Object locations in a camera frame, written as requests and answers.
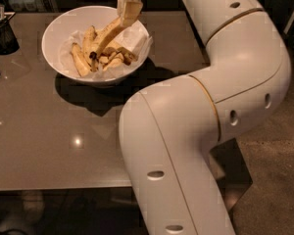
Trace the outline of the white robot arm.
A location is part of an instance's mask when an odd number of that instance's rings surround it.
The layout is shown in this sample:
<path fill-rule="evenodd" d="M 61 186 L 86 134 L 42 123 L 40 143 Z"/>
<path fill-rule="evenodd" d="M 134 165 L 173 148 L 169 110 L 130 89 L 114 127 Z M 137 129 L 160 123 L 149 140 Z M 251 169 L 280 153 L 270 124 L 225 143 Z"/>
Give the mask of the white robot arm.
<path fill-rule="evenodd" d="M 278 107 L 290 58 L 257 0 L 182 1 L 210 64 L 128 99 L 122 156 L 149 235 L 235 235 L 208 156 Z"/>

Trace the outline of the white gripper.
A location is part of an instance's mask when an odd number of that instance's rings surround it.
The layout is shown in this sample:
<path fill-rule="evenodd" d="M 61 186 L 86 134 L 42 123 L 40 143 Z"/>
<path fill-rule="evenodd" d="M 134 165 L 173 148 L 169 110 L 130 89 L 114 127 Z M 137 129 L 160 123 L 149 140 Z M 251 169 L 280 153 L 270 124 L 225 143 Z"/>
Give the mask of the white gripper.
<path fill-rule="evenodd" d="M 140 1 L 118 0 L 117 13 L 121 16 L 121 26 L 129 27 L 133 25 L 142 10 L 143 4 Z"/>

